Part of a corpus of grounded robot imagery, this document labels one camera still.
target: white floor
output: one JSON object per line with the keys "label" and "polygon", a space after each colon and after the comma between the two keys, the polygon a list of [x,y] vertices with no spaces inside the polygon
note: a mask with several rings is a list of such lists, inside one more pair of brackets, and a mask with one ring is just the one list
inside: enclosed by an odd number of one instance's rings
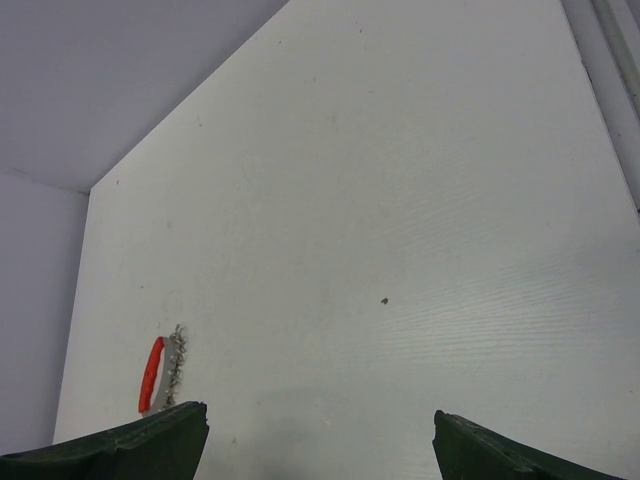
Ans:
{"label": "white floor", "polygon": [[557,0],[292,0],[92,190],[56,440],[181,322],[198,478],[439,478],[437,408],[632,477],[638,312]]}

